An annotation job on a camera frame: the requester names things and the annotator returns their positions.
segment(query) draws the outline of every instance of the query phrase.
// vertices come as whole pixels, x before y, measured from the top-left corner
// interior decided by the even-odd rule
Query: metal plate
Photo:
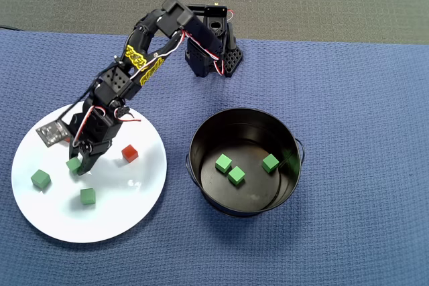
[[[70,135],[66,125],[61,120],[49,122],[48,124],[39,127],[36,132],[47,147],[51,147],[55,143],[63,141]]]

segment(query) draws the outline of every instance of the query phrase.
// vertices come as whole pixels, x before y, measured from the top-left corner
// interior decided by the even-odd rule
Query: white disc
[[[124,122],[110,149],[90,172],[73,175],[67,168],[68,143],[47,148],[36,129],[55,120],[67,106],[40,120],[23,138],[12,165],[12,189],[23,215],[45,234],[68,242],[96,242],[112,238],[137,224],[159,198],[167,174],[164,144],[155,127],[140,113],[141,122]],[[64,118],[82,111],[77,104]],[[122,149],[131,144],[139,157],[127,163]],[[50,175],[43,191],[31,176]],[[80,190],[94,188],[96,203],[80,203]]]

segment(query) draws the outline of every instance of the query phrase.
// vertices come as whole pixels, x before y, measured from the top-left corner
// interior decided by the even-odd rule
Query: blue fabric mat
[[[245,60],[231,79],[196,78],[183,46],[129,103],[166,146],[155,208],[100,243],[38,232],[13,198],[15,150],[124,41],[0,32],[0,284],[428,284],[429,46],[241,40]],[[306,147],[292,197],[248,219],[213,210],[184,166],[199,124],[236,106],[275,115]]]

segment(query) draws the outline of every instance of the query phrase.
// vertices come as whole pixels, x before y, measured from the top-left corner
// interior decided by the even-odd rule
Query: black bucket
[[[302,157],[297,142],[302,148]],[[234,186],[215,169],[225,154],[246,174]],[[280,162],[268,174],[262,160],[273,154]],[[196,130],[186,156],[186,167],[203,196],[217,210],[230,216],[248,217],[274,209],[285,202],[300,179],[304,147],[278,119],[254,109],[230,109],[208,118]]]

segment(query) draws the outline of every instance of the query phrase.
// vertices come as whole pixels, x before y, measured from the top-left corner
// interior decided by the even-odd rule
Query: robotic arm
[[[197,15],[204,16],[203,21]],[[155,33],[161,30],[167,44],[148,54]],[[181,4],[166,0],[162,9],[153,10],[137,22],[125,42],[121,57],[101,71],[86,92],[57,120],[36,131],[47,147],[70,137],[69,157],[82,155],[78,175],[90,171],[97,159],[112,145],[129,114],[126,100],[131,100],[145,82],[188,37],[186,61],[197,76],[205,77],[216,70],[231,77],[243,58],[235,43],[231,23],[227,22],[224,6]],[[86,95],[82,112],[72,116],[70,124],[62,118]]]

